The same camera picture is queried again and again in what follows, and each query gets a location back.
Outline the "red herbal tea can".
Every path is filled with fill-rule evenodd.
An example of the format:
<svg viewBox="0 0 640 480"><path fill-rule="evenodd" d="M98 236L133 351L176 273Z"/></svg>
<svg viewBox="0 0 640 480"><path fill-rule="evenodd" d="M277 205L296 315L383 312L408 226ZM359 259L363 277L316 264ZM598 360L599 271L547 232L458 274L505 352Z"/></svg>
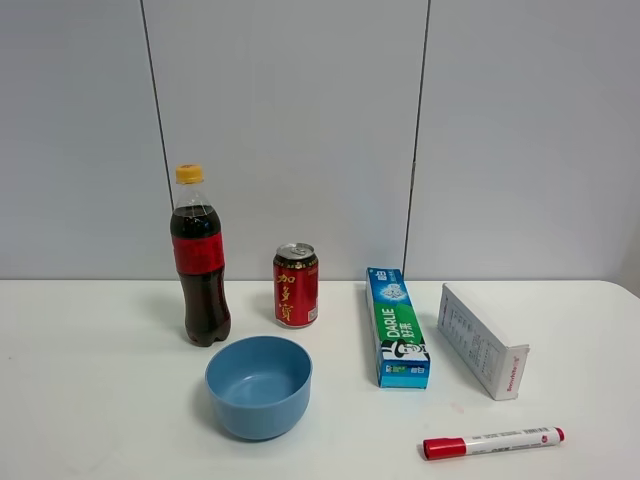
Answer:
<svg viewBox="0 0 640 480"><path fill-rule="evenodd" d="M290 328L311 325L318 316L319 259L306 243L279 246L273 259L274 311Z"/></svg>

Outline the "cola bottle with yellow cap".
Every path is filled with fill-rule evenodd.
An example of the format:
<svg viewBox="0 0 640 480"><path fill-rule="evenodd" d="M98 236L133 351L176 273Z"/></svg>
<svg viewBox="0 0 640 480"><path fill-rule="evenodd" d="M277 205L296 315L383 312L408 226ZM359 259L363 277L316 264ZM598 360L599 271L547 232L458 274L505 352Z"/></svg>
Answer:
<svg viewBox="0 0 640 480"><path fill-rule="evenodd" d="M186 334L196 346L227 339L231 315L224 292L225 258L221 221L201 192L202 167L176 167L179 195L170 220L176 271L185 300Z"/></svg>

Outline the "Darlie toothpaste box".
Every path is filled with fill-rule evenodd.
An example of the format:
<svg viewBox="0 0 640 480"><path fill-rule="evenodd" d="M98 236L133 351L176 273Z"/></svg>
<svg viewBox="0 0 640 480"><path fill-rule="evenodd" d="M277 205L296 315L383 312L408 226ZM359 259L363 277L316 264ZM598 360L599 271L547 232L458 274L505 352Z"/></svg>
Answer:
<svg viewBox="0 0 640 480"><path fill-rule="evenodd" d="M431 358L401 271L369 267L366 296L378 385L425 389Z"/></svg>

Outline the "blue plastic bowl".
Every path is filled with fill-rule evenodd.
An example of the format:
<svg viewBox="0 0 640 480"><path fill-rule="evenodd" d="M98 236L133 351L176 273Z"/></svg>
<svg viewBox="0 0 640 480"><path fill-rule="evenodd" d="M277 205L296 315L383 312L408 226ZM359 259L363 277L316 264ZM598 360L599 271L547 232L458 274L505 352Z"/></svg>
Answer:
<svg viewBox="0 0 640 480"><path fill-rule="evenodd" d="M313 364L298 343L254 336L219 350L205 370L218 422L249 441L281 436L303 417L310 400Z"/></svg>

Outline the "white cardboard box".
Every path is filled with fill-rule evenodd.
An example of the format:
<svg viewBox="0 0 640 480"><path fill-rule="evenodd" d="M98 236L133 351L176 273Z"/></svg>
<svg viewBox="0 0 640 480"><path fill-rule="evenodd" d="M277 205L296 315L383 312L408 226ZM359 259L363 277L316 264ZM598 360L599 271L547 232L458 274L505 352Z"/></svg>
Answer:
<svg viewBox="0 0 640 480"><path fill-rule="evenodd" d="M530 345L509 336L508 316L458 283L442 285L437 327L496 401L519 396Z"/></svg>

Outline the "red whiteboard marker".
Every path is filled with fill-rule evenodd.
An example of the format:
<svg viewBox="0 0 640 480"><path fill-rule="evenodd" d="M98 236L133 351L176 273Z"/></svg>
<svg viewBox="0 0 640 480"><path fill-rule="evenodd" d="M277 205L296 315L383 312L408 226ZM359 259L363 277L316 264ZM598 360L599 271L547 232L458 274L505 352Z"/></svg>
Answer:
<svg viewBox="0 0 640 480"><path fill-rule="evenodd" d="M423 441L427 460L558 446L565 434L558 427L536 427L469 437L441 437Z"/></svg>

